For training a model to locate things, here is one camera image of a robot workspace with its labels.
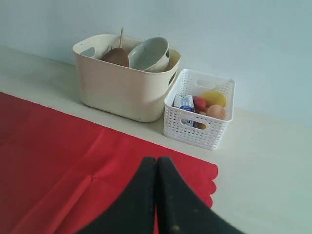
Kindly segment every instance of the plastic container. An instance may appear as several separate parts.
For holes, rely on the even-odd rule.
[[[176,94],[199,96],[208,90],[217,90],[227,98],[225,120],[192,113],[173,107]],[[164,135],[209,150],[218,148],[224,132],[233,119],[235,82],[206,73],[184,69],[165,98]],[[182,124],[193,120],[206,126],[201,130]]]
[[[122,48],[129,53],[141,41],[123,38]],[[161,117],[164,99],[175,80],[181,55],[169,49],[165,72],[150,73],[98,60],[119,45],[119,36],[97,35],[73,46],[79,76],[80,97],[95,107],[139,122]]]

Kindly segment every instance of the white ceramic bowl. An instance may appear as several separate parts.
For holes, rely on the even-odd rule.
[[[151,38],[129,53],[129,67],[146,72],[163,72],[169,63],[169,44],[165,38]]]

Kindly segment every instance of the white table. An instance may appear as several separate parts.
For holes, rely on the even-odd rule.
[[[235,109],[219,149],[204,150],[166,138],[162,119],[138,123],[83,105],[74,66],[5,47],[0,92],[217,164],[213,210],[246,233],[312,233],[311,127]]]

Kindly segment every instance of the yellow fruit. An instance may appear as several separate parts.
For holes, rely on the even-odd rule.
[[[216,90],[207,91],[203,93],[201,97],[206,100],[207,107],[211,107],[212,105],[220,105],[225,107],[227,105],[226,97]]]

